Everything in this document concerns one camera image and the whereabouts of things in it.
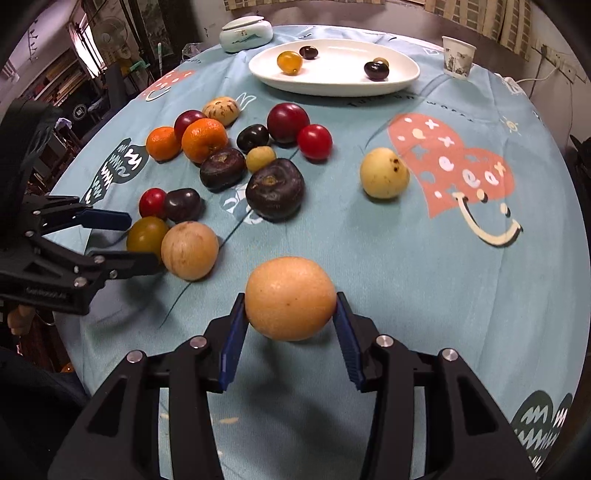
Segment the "tablecloth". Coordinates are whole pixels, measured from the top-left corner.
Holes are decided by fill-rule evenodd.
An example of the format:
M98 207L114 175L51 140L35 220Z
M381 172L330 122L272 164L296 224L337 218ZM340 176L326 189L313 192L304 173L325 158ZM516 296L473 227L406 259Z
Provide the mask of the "tablecloth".
M420 78L377 98L320 98L266 87L248 70L264 48L307 38L352 38L413 58ZM275 146L302 172L299 214L268 223L248 208L245 178L208 192L184 154L148 158L150 131L217 96L242 108L228 128L264 124L289 101L326 126L326 164ZM372 202L359 182L363 156L394 148L413 172L394 202ZM167 352L230 311L249 273L283 255L318 262L353 311L416 351L456 348L491 392L535 466L547 456L579 381L589 334L591 275L582 214L564 161L520 89L474 66L467 82L443 73L440 51L396 35L337 27L276 27L267 46L219 46L183 63L118 113L78 155L54 194L129 212L149 187L195 188L202 221L223 246L213 273L193 284L162 273L111 281L86 317L57 326L76 372L94 392L124 355ZM69 248L125 248L121 233L72 228ZM375 397L349 382L332 324L299 343L250 330L235 382L210 395L227 479L358 478ZM417 393L413 475L424 462L424 405ZM167 396L161 396L161 471L171 478Z

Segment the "mandarin orange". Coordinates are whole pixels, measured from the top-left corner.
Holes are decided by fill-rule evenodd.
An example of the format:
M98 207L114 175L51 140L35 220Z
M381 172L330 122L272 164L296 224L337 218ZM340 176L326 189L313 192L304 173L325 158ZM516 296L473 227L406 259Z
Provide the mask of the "mandarin orange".
M156 161L168 161L181 151L181 145L174 135L173 127L158 127L146 139L146 150Z
M228 134L217 120L202 118L187 127L181 144L187 158L201 165L209 155L228 144Z

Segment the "oval plate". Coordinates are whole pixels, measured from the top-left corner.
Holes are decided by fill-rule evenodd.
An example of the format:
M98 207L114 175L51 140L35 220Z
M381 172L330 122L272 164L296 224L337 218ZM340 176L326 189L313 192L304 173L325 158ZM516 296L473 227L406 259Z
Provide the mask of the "oval plate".
M277 66L277 56L298 52L311 45L318 49L314 60L304 60L298 75L287 75ZM388 60L390 74L381 82L369 80L363 66L376 57ZM268 48L248 64L251 73L271 87L286 92L329 97L384 95L406 88L421 74L418 64L399 51L357 40L322 38L301 40Z

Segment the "jar lid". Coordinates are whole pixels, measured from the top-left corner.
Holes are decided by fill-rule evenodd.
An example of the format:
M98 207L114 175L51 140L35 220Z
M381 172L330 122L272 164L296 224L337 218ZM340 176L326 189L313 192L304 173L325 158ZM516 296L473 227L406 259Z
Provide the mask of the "jar lid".
M253 23L259 22L260 20L264 20L265 17L261 17L259 15L247 15L246 17L240 17L236 20L232 20L228 22L222 27L222 31L226 30L233 30L234 28L246 27L247 25L252 25Z

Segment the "round fruit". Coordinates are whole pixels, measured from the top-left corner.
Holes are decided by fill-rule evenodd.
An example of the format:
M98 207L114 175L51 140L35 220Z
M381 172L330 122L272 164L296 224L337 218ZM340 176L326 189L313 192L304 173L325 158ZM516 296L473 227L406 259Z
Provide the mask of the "round fruit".
M330 277L312 260L281 257L253 270L244 297L246 316L261 334L295 342L319 332L336 309Z
M199 110L187 110L178 116L174 123L174 134L179 143L183 140L183 134L187 127L200 118L207 118L207 115Z
M269 143L269 130L265 125L255 124L246 127L236 137L236 146L245 153L255 147L262 147Z
M390 67L390 64L388 63L388 60L386 60L386 59L384 59L382 57L375 57L374 58L374 61L377 62L377 63L385 63L388 68Z
M228 144L224 126L212 118L202 118L187 127L183 135L183 151L193 163L200 164Z
M373 80L374 82L385 80L390 74L388 65L382 63L381 61L369 61L365 64L363 69L369 77L369 80Z
M287 75L297 75L302 63L304 60L294 51L284 51L277 57L277 66Z
M300 207L306 184L297 167L278 158L256 171L246 185L248 205L266 220L283 220Z
M389 148L376 148L363 159L359 170L365 193L376 199L392 199L408 187L410 172Z
M160 246L168 225L158 217L144 217L135 222L127 235L129 252L152 252L161 261Z
M139 199L139 214L142 217L159 217L166 220L164 213L164 199L166 192L163 189L149 189Z
M300 55L306 60L314 60L318 56L318 50L316 50L315 47L306 45L305 47L300 48Z
M251 173L260 170L277 158L271 147L256 147L246 156L246 167Z
M223 148L201 164L199 177L209 190L219 192L238 183L246 171L244 155L236 148Z
M293 143L300 130L310 124L306 111L295 103L278 103L267 116L267 129L277 143Z
M180 142L173 127L158 127L146 139L146 150L156 161L172 160L181 151Z
M164 199L164 213L176 223L196 220L202 210L201 197L193 189L173 190Z
M217 97L203 107L203 113L227 127L238 118L240 108L230 97Z
M213 268L219 252L217 236L207 225L183 222L172 227L162 241L162 261L179 278L194 281Z
M308 125L297 135L297 145L309 160L326 160L332 150L332 137L322 125Z

